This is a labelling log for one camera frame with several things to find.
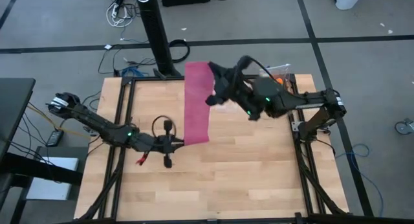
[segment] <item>pink cloth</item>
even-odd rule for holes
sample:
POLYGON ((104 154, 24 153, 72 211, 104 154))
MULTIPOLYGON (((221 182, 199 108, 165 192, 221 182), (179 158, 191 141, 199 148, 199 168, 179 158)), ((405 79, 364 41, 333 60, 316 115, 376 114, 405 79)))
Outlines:
POLYGON ((206 99, 213 93, 213 73, 208 62, 189 62, 184 82, 184 143, 208 142, 210 107, 206 99))

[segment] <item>black metal frame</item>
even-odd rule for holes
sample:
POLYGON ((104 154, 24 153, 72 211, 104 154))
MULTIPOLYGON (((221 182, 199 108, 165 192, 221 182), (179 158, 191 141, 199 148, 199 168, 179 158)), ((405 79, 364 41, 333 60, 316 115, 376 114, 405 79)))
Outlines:
MULTIPOLYGON (((247 79, 254 79, 257 77, 257 75, 246 75, 245 76, 247 79)), ((294 74, 289 74, 289 80, 291 81, 292 84, 292 88, 293 91, 295 93, 298 92, 298 88, 296 85, 296 80, 294 77, 294 74)), ((132 107, 133 107, 133 99, 134 99, 134 94, 135 94, 135 83, 136 82, 150 82, 150 81, 161 81, 162 79, 158 78, 158 77, 145 77, 145 78, 122 78, 122 82, 121 82, 121 87, 120 87, 120 97, 118 98, 118 106, 116 108, 116 114, 115 114, 115 122, 117 124, 119 124, 119 120, 120 120, 120 115, 122 112, 122 101, 124 100, 124 95, 125 95, 125 87, 127 84, 129 84, 129 97, 128 97, 128 101, 127 101, 127 110, 126 110, 126 114, 125 114, 125 123, 130 123, 131 121, 131 112, 132 112, 132 107)), ((167 77, 168 81, 177 81, 177 80, 184 80, 183 76, 170 76, 167 77)), ((302 111, 298 111, 299 114, 299 118, 300 121, 304 121, 304 116, 303 116, 303 112, 302 111)), ((293 115, 290 114, 289 115, 289 121, 292 122, 294 121, 293 119, 293 115)), ((295 143, 295 150, 296 150, 296 156, 297 157, 301 157, 302 158, 302 154, 300 151, 300 147, 301 147, 301 142, 299 140, 298 137, 295 137, 295 134, 292 132, 292 136, 294 138, 294 143, 295 143)), ((315 166, 315 162, 313 159, 313 154, 312 154, 312 150, 311 150, 311 146, 310 144, 306 144, 305 145, 305 150, 306 150, 306 154, 308 155, 308 161, 309 161, 309 165, 310 165, 310 172, 312 174, 312 176, 314 176, 316 178, 316 181, 318 181, 318 174, 316 172, 316 166, 315 166)), ((125 159, 125 152, 120 152, 120 158, 119 160, 122 160, 122 167, 123 167, 123 163, 124 163, 124 159, 125 159)), ((114 161, 114 148, 111 147, 109 155, 108 155, 108 164, 107 164, 107 170, 105 172, 105 178, 108 178, 112 172, 112 167, 113 167, 113 161, 114 161)), ((312 201, 311 201, 311 195, 309 192, 309 186, 308 186, 308 182, 307 182, 307 178, 305 176, 305 174, 299 169, 300 172, 300 177, 301 177, 301 185, 302 185, 302 189, 303 189, 303 196, 304 196, 304 200, 305 200, 305 206, 307 209, 307 213, 308 214, 314 214, 314 209, 312 207, 312 201)), ((112 205, 112 209, 111 209, 111 218, 116 219, 116 215, 117 215, 117 210, 118 210, 118 204, 119 204, 119 199, 120 199, 120 185, 122 182, 122 176, 120 176, 116 182, 115 185, 115 192, 114 192, 114 197, 113 197, 113 205, 112 205)), ((325 214, 325 206, 323 204, 322 199, 320 198, 320 195, 316 192, 316 199, 318 202, 318 210, 320 210, 320 213, 325 214)), ((103 218, 105 216, 104 212, 105 212, 105 204, 106 202, 102 205, 100 212, 99 212, 99 218, 103 218)), ((215 220, 216 223, 290 223, 295 221, 295 219, 298 219, 298 217, 295 218, 271 218, 271 219, 220 219, 220 220, 215 220)), ((121 222, 121 223, 200 223, 206 220, 182 220, 182 221, 128 221, 128 222, 121 222)))
MULTIPOLYGON (((247 79, 254 79, 257 75, 246 75, 247 79)), ((289 82, 291 84, 292 92, 298 94, 298 86, 296 84, 296 79, 294 74, 288 75, 289 82)), ((183 76, 171 76, 167 77, 168 81, 178 81, 184 80, 183 76)), ((145 77, 145 78, 122 78, 122 84, 120 87, 120 97, 118 98, 118 106, 116 109, 115 121, 119 124, 120 115, 122 112, 122 102, 124 100, 125 95, 125 87, 127 84, 130 85, 129 87, 129 97, 127 101, 127 109, 125 113, 125 123, 131 122, 131 112, 133 108, 133 99, 135 94, 135 84, 136 82, 150 82, 150 81, 162 81, 161 78, 158 77, 145 77)), ((305 117, 303 111, 298 111, 299 121, 304 121, 305 117)), ((289 123, 294 122, 294 115, 292 113, 288 114, 289 123)), ((318 173, 316 171, 316 165, 312 153, 312 148, 309 143, 305 144, 305 152, 307 154, 307 160, 309 164, 309 168, 306 167, 304 169, 302 166, 305 163, 302 151, 301 151, 301 144, 299 133, 294 132, 292 130, 292 139, 294 142, 296 158, 298 163, 298 169, 301 178, 301 186, 303 190, 303 198, 307 210, 307 218, 303 218, 300 213, 295 213, 294 218, 261 218, 261 219, 208 219, 208 220, 166 220, 166 221, 116 221, 116 215, 118 212, 118 204, 120 201, 120 187, 122 183, 122 174, 116 181, 115 191, 113 196, 113 205, 111 209, 111 216, 110 219, 103 219, 103 221, 110 221, 111 223, 125 223, 125 224, 133 224, 133 223, 152 223, 152 224, 164 224, 164 223, 205 223, 205 224, 218 224, 218 223, 414 223, 414 220, 408 219, 393 219, 393 218, 374 218, 371 216, 352 216, 347 214, 341 214, 339 212, 334 212, 335 215, 328 215, 326 214, 325 204, 324 201, 330 200, 329 196, 323 190, 323 188, 319 185, 318 182, 318 173), (308 180, 313 185, 316 201, 318 204, 318 212, 316 213, 312 207, 312 199, 311 194, 309 192, 308 180)), ((119 160, 122 162, 122 168, 124 167, 124 160, 125 160, 125 149, 120 150, 119 160)), ((114 161, 114 153, 110 153, 108 155, 108 165, 107 171, 105 173, 105 178, 109 177, 112 172, 114 161)), ((102 218, 105 216, 105 204, 102 205, 100 209, 100 216, 102 218)))

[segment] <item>wooden tabletop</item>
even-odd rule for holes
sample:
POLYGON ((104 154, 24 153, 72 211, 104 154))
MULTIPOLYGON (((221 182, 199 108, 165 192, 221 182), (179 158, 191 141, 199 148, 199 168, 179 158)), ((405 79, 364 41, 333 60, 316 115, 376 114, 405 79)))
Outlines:
MULTIPOLYGON (((311 75, 296 74, 296 81, 300 93, 315 91, 311 75)), ((114 120, 120 82, 120 78, 106 78, 103 83, 98 114, 109 120, 114 120)), ((125 119, 128 90, 126 87, 121 120, 125 119)), ((316 111, 305 110, 305 118, 316 111)), ((151 123, 159 115, 171 117, 177 136, 183 138, 184 81, 136 83, 132 122, 150 133, 151 123)), ((162 133, 162 121, 156 125, 156 133, 162 133)), ((271 119, 262 115, 252 122, 240 107, 228 102, 211 108, 208 134, 209 143, 172 154, 171 169, 164 167, 159 153, 150 153, 143 166, 136 165, 142 153, 127 150, 117 220, 285 218, 295 212, 306 216, 287 116, 271 119)), ((323 133, 318 138, 329 142, 323 133)), ((89 150, 100 143, 91 144, 89 150)), ((312 143, 312 150, 322 187, 347 210, 332 150, 319 142, 312 143)), ((99 194, 108 152, 109 147, 103 145, 88 157, 75 218, 99 194)), ((313 189, 310 191, 316 209, 313 189)), ((113 189, 108 197, 107 216, 113 189)))

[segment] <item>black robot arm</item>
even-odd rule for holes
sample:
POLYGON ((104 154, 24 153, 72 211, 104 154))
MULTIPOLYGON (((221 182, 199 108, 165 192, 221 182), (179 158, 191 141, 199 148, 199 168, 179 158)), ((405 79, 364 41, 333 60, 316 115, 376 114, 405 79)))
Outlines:
POLYGON ((249 120, 258 120, 265 112, 269 117, 278 118, 288 111, 319 107, 320 110, 307 122, 298 124, 301 140, 313 140, 318 128, 326 128, 334 124, 337 118, 346 114, 339 94, 333 89, 314 93, 293 95, 285 87, 269 77, 258 77, 247 80, 242 71, 252 62, 256 62, 268 72, 258 61, 243 56, 232 68, 224 68, 213 62, 209 63, 214 74, 214 95, 210 95, 206 103, 209 106, 234 101, 248 114, 249 120))
POLYGON ((164 121, 166 134, 151 136, 140 132, 140 129, 134 124, 117 125, 112 123, 90 111, 85 105, 80 103, 76 95, 70 93, 56 94, 52 102, 47 105, 53 115, 65 120, 69 118, 76 119, 97 131, 104 142, 114 147, 132 148, 139 152, 145 152, 144 160, 151 151, 165 154, 164 165, 168 168, 172 166, 169 154, 184 146, 184 141, 176 138, 175 132, 173 134, 170 133, 173 128, 173 122, 168 117, 165 117, 167 120, 164 121))

